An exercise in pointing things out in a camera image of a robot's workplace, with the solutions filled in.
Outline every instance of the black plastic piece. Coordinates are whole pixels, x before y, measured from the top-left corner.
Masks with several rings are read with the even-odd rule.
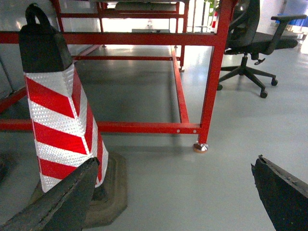
[[[6,173],[6,167],[5,167],[5,162],[4,160],[0,157],[0,182],[4,178]]]
[[[217,90],[222,90],[222,85],[221,84],[218,84]]]
[[[83,222],[83,228],[110,225],[128,206],[126,160],[117,153],[109,152],[108,166],[103,184],[95,188]],[[44,194],[39,182],[30,198],[37,201]]]
[[[99,161],[90,158],[36,202],[0,226],[1,231],[80,231],[86,218]]]
[[[258,60],[259,59],[259,53],[252,53],[251,54],[251,60]]]
[[[19,32],[24,72],[47,73],[66,70],[73,62],[64,37],[50,25],[46,14],[35,4],[26,9],[27,25]]]
[[[296,14],[296,15],[279,15],[279,16],[272,16],[271,20],[276,20],[280,22],[290,22],[291,20],[295,19],[305,19],[307,15],[305,14]]]
[[[265,60],[265,58],[264,59],[258,59],[258,62],[255,62],[255,65],[259,65],[259,64],[263,63],[264,60]]]
[[[308,230],[308,185],[260,156],[252,165],[260,199],[277,231]]]
[[[268,92],[266,90],[262,90],[261,93],[260,93],[260,97],[262,99],[265,99],[267,96],[268,96]]]
[[[271,80],[271,85],[272,86],[276,86],[278,84],[278,80],[276,80],[275,78],[273,78],[272,80]]]

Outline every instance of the epoxy floor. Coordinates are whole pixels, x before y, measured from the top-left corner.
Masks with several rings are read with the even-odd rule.
[[[168,55],[168,47],[107,46],[109,55]],[[200,122],[209,47],[187,47],[182,82],[191,122]],[[238,65],[241,56],[225,56]],[[308,182],[308,55],[275,51],[256,68],[277,75],[269,93],[234,77],[217,92],[209,150],[193,152],[196,135],[103,134],[109,151],[127,159],[128,208],[107,227],[89,231],[273,231],[250,164],[258,155]],[[80,79],[96,120],[178,122],[171,62],[80,61]],[[28,117],[26,100],[1,117]],[[31,133],[0,133],[9,163],[0,184],[0,224],[22,210],[39,180]]]

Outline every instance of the red metal leg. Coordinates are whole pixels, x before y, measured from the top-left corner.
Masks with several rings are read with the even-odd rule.
[[[96,3],[98,18],[99,18],[99,20],[100,20],[101,33],[104,32],[103,21],[102,21],[103,10],[104,10],[104,7],[105,7],[104,4],[105,4],[105,3],[101,3],[101,2],[97,2],[97,3]]]
[[[26,88],[23,87],[20,90],[13,92],[7,98],[0,101],[0,113],[3,112],[5,109],[12,106],[14,103],[18,102],[20,99],[27,95]]]
[[[53,4],[53,7],[56,11],[57,14],[57,19],[58,19],[58,24],[61,32],[64,32],[64,27],[63,27],[63,22],[62,22],[62,17],[61,17],[61,6],[59,3],[59,0],[50,0],[51,3]]]
[[[223,1],[223,4],[221,4],[220,12],[218,13],[218,29],[217,29],[217,35],[220,39],[220,44],[215,45],[212,48],[211,53],[211,61],[209,65],[209,71],[208,71],[208,78],[206,83],[206,90],[205,90],[205,98],[202,108],[202,115],[201,115],[201,130],[202,132],[199,134],[198,137],[198,144],[204,145],[207,142],[208,132],[209,132],[209,126],[207,124],[210,124],[213,107],[214,107],[214,101],[216,96],[216,90],[218,85],[218,79],[220,74],[220,68],[221,68],[221,62],[223,53],[225,50],[225,43],[227,41],[228,36],[228,28],[229,23],[232,17],[232,11],[234,8],[235,2],[231,1]]]
[[[176,3],[176,13],[179,14],[180,13],[180,3],[177,2]],[[176,29],[175,29],[175,33],[179,32],[179,19],[176,18]]]
[[[188,11],[189,11],[189,3],[185,3],[184,8],[184,18],[183,18],[183,33],[187,33],[187,24],[188,24]],[[184,55],[185,55],[185,45],[181,46],[181,56],[180,56],[180,71],[184,71]]]

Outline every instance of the white wall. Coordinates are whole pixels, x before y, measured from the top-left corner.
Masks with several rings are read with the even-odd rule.
[[[26,8],[33,2],[36,2],[46,13],[51,25],[57,28],[56,14],[49,0],[0,0],[0,30],[19,31],[26,24]],[[3,70],[5,70],[0,73],[1,78],[8,78],[13,90],[22,88],[25,85],[25,80],[18,44],[0,44],[0,60]],[[11,87],[6,85],[5,89],[1,89],[1,92],[4,94],[10,92],[12,91]]]
[[[270,18],[279,14],[282,10],[284,0],[260,0],[260,21],[257,31],[273,34],[275,29],[270,26],[273,20]]]

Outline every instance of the black office chair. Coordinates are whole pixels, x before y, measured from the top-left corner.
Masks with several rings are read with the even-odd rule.
[[[234,20],[229,27],[229,34],[226,44],[225,54],[244,54],[240,66],[222,67],[221,71],[230,71],[219,79],[219,83],[236,75],[245,75],[261,88],[260,97],[266,98],[264,84],[255,76],[266,76],[272,78],[272,86],[276,86],[278,81],[276,76],[264,71],[259,71],[246,66],[248,54],[252,60],[257,60],[255,65],[259,65],[265,59],[260,60],[259,54],[269,55],[274,50],[293,48],[297,45],[294,38],[282,36],[287,24],[294,19],[305,19],[306,15],[273,16],[271,20],[280,21],[274,35],[259,33],[257,27],[260,18],[259,0],[240,0],[234,10]],[[218,84],[217,90],[221,90],[222,85]]]

